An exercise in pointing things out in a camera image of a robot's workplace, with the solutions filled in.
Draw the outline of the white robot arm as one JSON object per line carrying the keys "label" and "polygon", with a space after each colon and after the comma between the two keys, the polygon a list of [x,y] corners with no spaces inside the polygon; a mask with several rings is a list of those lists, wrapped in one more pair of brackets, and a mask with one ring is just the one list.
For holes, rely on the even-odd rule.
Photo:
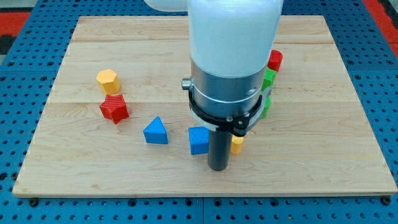
{"label": "white robot arm", "polygon": [[195,119],[209,130],[208,166],[228,166],[233,136],[257,123],[272,89],[263,81],[282,1],[144,0],[164,12],[187,12],[190,77],[182,80]]}

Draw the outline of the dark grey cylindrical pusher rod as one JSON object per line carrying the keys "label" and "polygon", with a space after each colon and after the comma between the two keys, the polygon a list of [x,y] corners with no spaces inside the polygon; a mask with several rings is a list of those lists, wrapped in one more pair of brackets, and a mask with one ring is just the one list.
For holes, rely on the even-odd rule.
{"label": "dark grey cylindrical pusher rod", "polygon": [[229,163],[232,134],[227,131],[209,132],[208,165],[212,170],[225,170]]}

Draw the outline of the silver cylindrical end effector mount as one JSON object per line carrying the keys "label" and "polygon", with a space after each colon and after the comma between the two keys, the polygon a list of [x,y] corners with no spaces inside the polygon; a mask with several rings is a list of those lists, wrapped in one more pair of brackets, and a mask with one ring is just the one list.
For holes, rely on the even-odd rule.
{"label": "silver cylindrical end effector mount", "polygon": [[193,117],[210,131],[227,131],[245,136],[259,120],[266,97],[272,88],[262,91],[267,67],[243,77],[221,77],[191,63],[191,76],[182,80],[188,91]]}

